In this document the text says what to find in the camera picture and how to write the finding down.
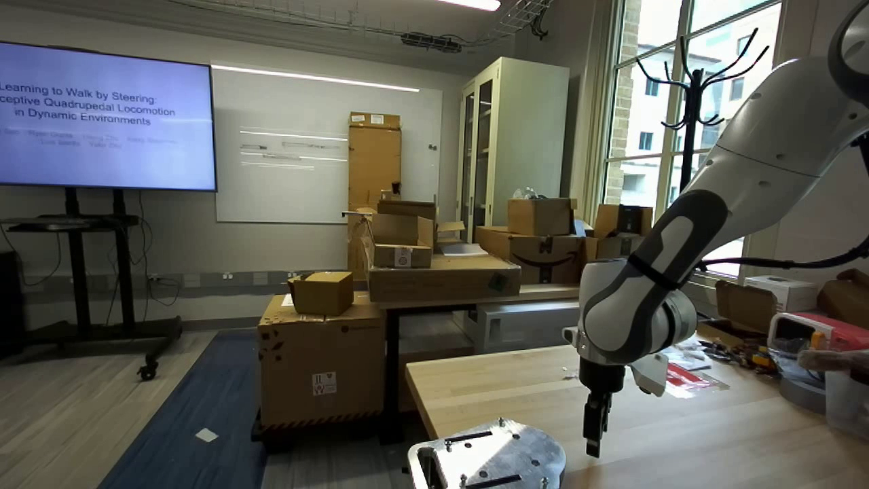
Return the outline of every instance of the window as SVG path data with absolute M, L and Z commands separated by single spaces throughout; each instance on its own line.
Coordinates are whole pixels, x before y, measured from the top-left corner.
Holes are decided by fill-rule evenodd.
M 658 82 L 647 79 L 647 97 L 658 97 Z
M 654 137 L 654 132 L 645 129 L 642 141 L 635 143 L 635 148 L 650 152 L 652 148 L 652 137 Z
M 623 0 L 619 25 L 601 189 L 605 204 L 642 200 L 664 208 L 681 189 L 685 90 L 661 82 L 666 75 L 685 79 L 694 69 L 721 73 L 747 45 L 744 59 L 725 73 L 744 69 L 764 45 L 774 49 L 779 0 Z M 699 171 L 729 116 L 771 69 L 771 59 L 774 54 L 767 52 L 753 69 L 704 90 L 700 120 L 723 116 L 723 125 L 695 125 L 695 137 L 691 141 L 695 155 L 685 171 Z M 627 181 L 627 173 L 645 173 L 645 184 Z

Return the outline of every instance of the white cabinet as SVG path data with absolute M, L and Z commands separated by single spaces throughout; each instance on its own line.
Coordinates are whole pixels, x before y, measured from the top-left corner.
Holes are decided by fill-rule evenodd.
M 499 57 L 466 84 L 459 219 L 505 226 L 516 189 L 561 196 L 569 67 Z

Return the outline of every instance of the whiteboard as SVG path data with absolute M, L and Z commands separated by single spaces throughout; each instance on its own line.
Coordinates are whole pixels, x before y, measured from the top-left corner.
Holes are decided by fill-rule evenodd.
M 402 196 L 434 200 L 440 90 L 216 69 L 217 219 L 349 223 L 351 112 L 402 116 Z

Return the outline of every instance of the blue carpet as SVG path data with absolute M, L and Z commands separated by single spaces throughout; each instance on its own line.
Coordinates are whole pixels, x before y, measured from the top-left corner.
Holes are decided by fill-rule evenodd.
M 220 332 L 102 486 L 259 489 L 266 451 L 250 440 L 256 413 L 256 327 Z M 203 427 L 216 442 L 195 436 Z

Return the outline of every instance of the screen stand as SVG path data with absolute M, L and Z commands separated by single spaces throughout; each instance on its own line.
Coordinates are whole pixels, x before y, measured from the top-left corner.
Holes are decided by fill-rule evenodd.
M 79 196 L 73 188 L 66 188 L 66 215 L 43 215 L 38 223 L 11 226 L 11 231 L 43 231 L 66 234 L 72 245 L 72 272 L 73 272 L 73 295 L 77 295 L 77 322 L 51 322 L 36 327 L 26 336 L 26 345 L 73 345 L 73 341 L 117 341 L 117 338 L 159 338 L 138 370 L 142 380 L 153 380 L 159 371 L 159 356 L 183 334 L 183 321 L 148 321 L 137 322 L 133 313 L 133 273 L 131 273 L 131 236 L 127 228 L 138 216 L 127 215 L 123 189 L 112 189 L 112 215 L 81 215 Z M 85 234 L 112 231 L 117 251 L 117 288 L 123 322 L 121 326 L 96 326 L 89 321 L 89 292 L 87 292 L 87 262 L 85 262 Z

